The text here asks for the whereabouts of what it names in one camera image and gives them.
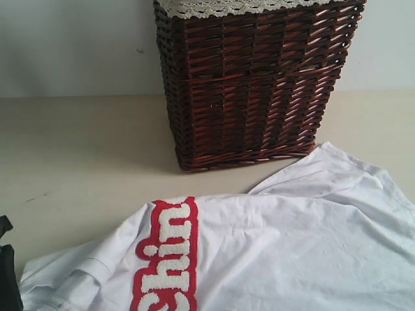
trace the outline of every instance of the black object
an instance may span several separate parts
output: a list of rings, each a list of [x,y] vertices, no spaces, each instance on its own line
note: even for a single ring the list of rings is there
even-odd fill
[[[12,229],[10,220],[6,216],[0,217],[0,238]],[[23,310],[14,272],[14,249],[11,245],[0,246],[0,310]]]

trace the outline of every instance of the brown wicker basket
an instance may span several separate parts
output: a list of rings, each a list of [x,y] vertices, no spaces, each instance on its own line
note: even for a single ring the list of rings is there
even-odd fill
[[[181,168],[307,155],[365,3],[180,19],[154,1]]]

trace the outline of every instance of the white wall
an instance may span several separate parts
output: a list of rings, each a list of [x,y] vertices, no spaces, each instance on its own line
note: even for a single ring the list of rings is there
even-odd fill
[[[337,89],[415,88],[413,12],[368,0]],[[151,0],[0,0],[0,97],[160,93]]]

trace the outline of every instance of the lace trim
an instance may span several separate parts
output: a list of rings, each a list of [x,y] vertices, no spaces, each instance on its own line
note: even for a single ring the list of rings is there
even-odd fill
[[[169,17],[222,17],[228,14],[241,15],[247,12],[262,13],[264,10],[295,8],[296,6],[324,5],[331,1],[345,0],[158,0]]]

